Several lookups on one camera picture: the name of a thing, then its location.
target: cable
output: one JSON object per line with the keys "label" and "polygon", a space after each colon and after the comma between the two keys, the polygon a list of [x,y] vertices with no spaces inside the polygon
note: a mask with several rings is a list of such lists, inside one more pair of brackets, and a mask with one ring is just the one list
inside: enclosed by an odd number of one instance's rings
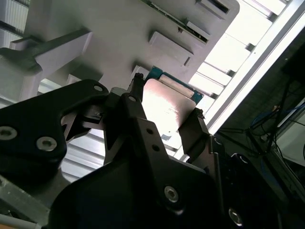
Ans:
{"label": "cable", "polygon": [[305,160],[305,144],[304,144],[304,146],[303,146],[303,158],[304,158],[304,160]]}
{"label": "cable", "polygon": [[298,121],[295,121],[295,120],[291,120],[291,119],[289,119],[289,121],[291,121],[291,122],[294,122],[294,123],[298,123],[298,124],[300,124],[300,125],[302,125],[302,126],[305,126],[305,124],[303,124],[303,123],[300,123],[300,122],[298,122]]}
{"label": "cable", "polygon": [[285,90],[284,90],[284,93],[283,93],[283,96],[282,96],[282,100],[280,102],[280,105],[279,105],[279,109],[277,111],[277,116],[275,118],[275,122],[273,124],[273,130],[271,131],[271,138],[269,140],[269,143],[268,143],[268,147],[267,147],[267,151],[266,153],[270,152],[271,150],[271,147],[272,147],[272,141],[274,140],[274,137],[276,135],[276,132],[277,132],[277,126],[278,124],[280,123],[281,121],[281,114],[282,114],[282,110],[283,110],[283,107],[284,107],[284,104],[285,104],[285,100],[286,100],[286,97],[287,97],[287,94],[288,94],[288,91],[289,91],[289,86],[291,84],[292,80],[289,78],[288,82],[287,82],[287,85],[285,87]]}
{"label": "cable", "polygon": [[[291,111],[293,111],[293,110],[298,110],[298,109],[301,109],[301,108],[303,108],[303,107],[305,107],[305,104],[302,104],[302,105],[300,105],[300,106],[298,106],[298,107],[295,107],[295,108],[293,108],[293,109],[290,109],[290,110],[285,110],[285,111],[283,111],[283,113],[289,113],[289,112],[291,112]],[[266,117],[266,116],[268,116],[268,115],[271,115],[271,114],[275,114],[277,111],[278,111],[278,109],[276,109],[276,110],[274,110],[274,111],[270,111],[270,112],[265,112],[265,113],[259,114],[259,115],[252,121],[250,127],[252,127],[252,126],[254,126],[256,123],[260,122],[264,117]]]}

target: black cable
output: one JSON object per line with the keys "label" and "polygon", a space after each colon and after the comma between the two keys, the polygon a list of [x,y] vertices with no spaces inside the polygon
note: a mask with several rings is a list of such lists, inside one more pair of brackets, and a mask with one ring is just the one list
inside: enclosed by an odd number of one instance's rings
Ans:
{"label": "black cable", "polygon": [[304,144],[304,146],[303,146],[303,158],[304,158],[304,160],[305,160],[305,144]]}
{"label": "black cable", "polygon": [[281,100],[280,105],[279,105],[278,112],[276,112],[277,116],[276,116],[275,122],[273,124],[273,130],[271,132],[271,138],[269,140],[267,151],[266,151],[267,153],[270,152],[270,150],[271,150],[272,142],[273,142],[273,140],[275,138],[275,135],[276,135],[276,132],[277,132],[277,125],[281,121],[282,110],[283,110],[283,107],[284,107],[284,104],[285,104],[285,100],[286,100],[286,97],[287,97],[287,94],[288,94],[288,91],[289,91],[289,86],[290,86],[291,82],[292,82],[292,80],[289,78],[289,81],[287,82],[287,85],[285,87],[285,90],[284,90],[284,93],[283,93],[283,96],[282,96],[282,100]]}
{"label": "black cable", "polygon": [[300,124],[300,125],[302,125],[302,126],[305,126],[305,124],[303,124],[303,123],[300,123],[300,122],[298,122],[298,121],[295,121],[295,120],[291,120],[291,119],[289,119],[289,121],[291,121],[291,122],[294,122],[294,123],[298,123],[298,124]]}

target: bolt head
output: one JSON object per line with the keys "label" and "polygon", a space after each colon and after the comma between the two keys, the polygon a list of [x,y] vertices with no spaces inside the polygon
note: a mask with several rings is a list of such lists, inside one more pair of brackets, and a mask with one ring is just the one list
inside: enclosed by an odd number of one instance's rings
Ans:
{"label": "bolt head", "polygon": [[17,137],[17,130],[10,126],[0,126],[0,140],[7,141]]}
{"label": "bolt head", "polygon": [[53,151],[57,147],[57,142],[52,137],[41,137],[37,140],[36,146],[42,151]]}
{"label": "bolt head", "polygon": [[166,186],[164,189],[165,197],[172,203],[176,203],[179,200],[179,195],[176,189],[172,186]]}

